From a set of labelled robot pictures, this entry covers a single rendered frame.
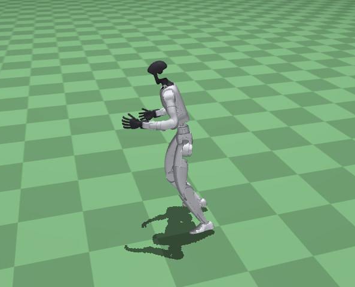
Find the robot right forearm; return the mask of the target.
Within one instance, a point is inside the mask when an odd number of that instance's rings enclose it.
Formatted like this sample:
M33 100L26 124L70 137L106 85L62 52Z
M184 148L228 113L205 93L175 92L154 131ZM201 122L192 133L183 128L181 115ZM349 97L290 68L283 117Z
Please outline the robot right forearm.
M156 115L167 115L167 111L165 110L165 108L161 108L160 110L156 111Z

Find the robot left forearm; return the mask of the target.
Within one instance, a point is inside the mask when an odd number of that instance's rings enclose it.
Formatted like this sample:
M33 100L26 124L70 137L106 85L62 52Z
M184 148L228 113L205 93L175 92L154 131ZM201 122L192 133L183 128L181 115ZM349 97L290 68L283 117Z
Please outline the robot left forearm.
M142 128L149 129L149 130L162 130L165 131L167 129L171 129L175 126L174 120L167 120L167 121L150 121L148 123L143 122Z

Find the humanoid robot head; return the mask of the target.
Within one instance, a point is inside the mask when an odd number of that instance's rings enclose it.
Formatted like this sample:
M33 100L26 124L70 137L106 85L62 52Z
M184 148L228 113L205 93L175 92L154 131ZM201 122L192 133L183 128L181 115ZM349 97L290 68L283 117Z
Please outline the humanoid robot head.
M174 83L169 81L167 78L162 78L162 79L158 78L157 74L162 74L165 68L167 68L167 64L164 61L156 61L149 66L148 72L154 76L157 84L161 83L162 86L163 85L172 86L174 85ZM164 87L162 87L161 89L163 88Z

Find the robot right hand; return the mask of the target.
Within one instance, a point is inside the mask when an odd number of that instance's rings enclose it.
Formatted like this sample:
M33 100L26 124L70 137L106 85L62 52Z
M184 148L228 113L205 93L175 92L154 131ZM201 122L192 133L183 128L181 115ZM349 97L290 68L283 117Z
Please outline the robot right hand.
M147 112L140 112L139 114L144 114L144 115L140 115L139 117L143 117L143 118L141 118L140 120L151 120L153 117L154 118L157 118L157 117L160 117L160 116L157 116L156 115L156 111L157 110L159 110L159 109L156 109L156 110L153 110L153 111L150 111L150 110L147 110L147 109L144 109L144 108L142 108L142 110L144 110L144 111L147 111Z

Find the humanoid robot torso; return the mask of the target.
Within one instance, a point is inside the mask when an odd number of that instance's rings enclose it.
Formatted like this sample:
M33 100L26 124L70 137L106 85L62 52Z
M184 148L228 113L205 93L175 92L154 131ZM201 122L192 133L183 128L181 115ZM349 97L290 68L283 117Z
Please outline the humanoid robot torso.
M164 88L161 89L162 87ZM177 117L179 122L177 127L177 132L176 132L177 144L181 144L182 140L185 139L185 140L189 140L189 143L192 145L192 134L191 131L189 130L189 125L185 124L186 122L189 121L189 115L177 85L174 83L174 85L172 86L163 85L162 87L160 88L160 99L165 110L166 110L166 104L164 103L163 100L164 92L167 90L173 90L173 93L175 94L175 98L176 98L175 104L176 104Z

